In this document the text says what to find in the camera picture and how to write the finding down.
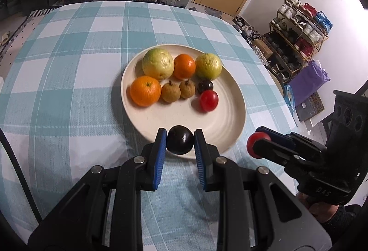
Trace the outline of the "person's right hand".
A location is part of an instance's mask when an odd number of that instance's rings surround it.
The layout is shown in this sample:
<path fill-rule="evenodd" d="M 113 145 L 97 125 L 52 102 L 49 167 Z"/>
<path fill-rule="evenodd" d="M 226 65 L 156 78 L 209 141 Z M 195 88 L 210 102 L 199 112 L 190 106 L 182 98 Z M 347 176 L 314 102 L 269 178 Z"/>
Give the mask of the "person's right hand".
<path fill-rule="evenodd" d="M 309 205 L 307 202 L 308 196 L 301 192 L 298 192 L 296 197 L 320 223 L 331 220 L 339 209 L 338 205 L 330 205 L 325 202 Z"/>

